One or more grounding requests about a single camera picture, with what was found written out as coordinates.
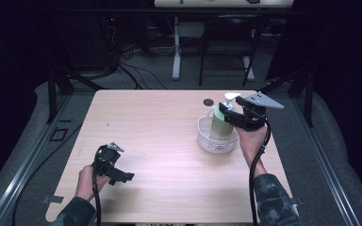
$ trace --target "cylindrical container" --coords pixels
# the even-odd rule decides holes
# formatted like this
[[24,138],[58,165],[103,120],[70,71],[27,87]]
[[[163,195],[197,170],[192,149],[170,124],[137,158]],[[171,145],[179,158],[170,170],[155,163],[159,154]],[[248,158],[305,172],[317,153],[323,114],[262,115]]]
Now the cylindrical container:
[[[237,112],[233,106],[230,110]],[[229,140],[233,130],[234,126],[224,121],[224,114],[216,106],[213,111],[209,137],[214,140]]]

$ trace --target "chair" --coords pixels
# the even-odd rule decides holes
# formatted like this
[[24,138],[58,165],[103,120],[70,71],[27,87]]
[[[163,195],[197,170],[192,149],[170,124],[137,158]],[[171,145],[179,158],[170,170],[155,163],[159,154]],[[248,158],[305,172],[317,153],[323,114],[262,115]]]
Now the chair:
[[[260,40],[262,31],[267,27],[268,18],[254,14],[218,15],[206,22],[202,35],[201,69],[199,86],[202,86],[204,69],[228,69],[245,70],[243,86],[245,86],[249,71],[255,57],[255,50]],[[205,65],[208,55],[235,56],[242,59],[243,66],[229,68],[229,66],[219,67]]]

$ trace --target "light wood tabletop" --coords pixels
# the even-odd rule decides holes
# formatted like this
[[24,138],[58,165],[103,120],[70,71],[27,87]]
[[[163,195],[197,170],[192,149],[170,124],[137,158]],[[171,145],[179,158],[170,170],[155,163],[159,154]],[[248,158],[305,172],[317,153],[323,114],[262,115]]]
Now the light wood tabletop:
[[[101,90],[96,92],[50,203],[53,221],[74,196],[78,172],[93,162],[96,150],[114,141],[122,149],[115,167],[135,173],[132,181],[106,185],[100,193],[103,222],[252,222],[249,169],[239,144],[231,153],[213,154],[198,143],[198,120],[227,91]],[[262,160],[290,195],[288,181],[271,138]]]
[[246,0],[155,0],[159,8],[290,8],[293,0],[260,0],[250,4]]

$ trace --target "sleeve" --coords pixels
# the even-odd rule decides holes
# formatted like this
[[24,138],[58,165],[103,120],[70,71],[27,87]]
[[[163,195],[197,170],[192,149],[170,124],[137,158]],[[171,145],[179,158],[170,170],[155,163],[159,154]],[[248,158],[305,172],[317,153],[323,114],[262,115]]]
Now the sleeve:
[[265,173],[255,178],[255,196],[260,225],[301,225],[288,193],[275,175]]
[[88,201],[74,197],[50,225],[87,226],[93,223],[95,217],[96,211]]

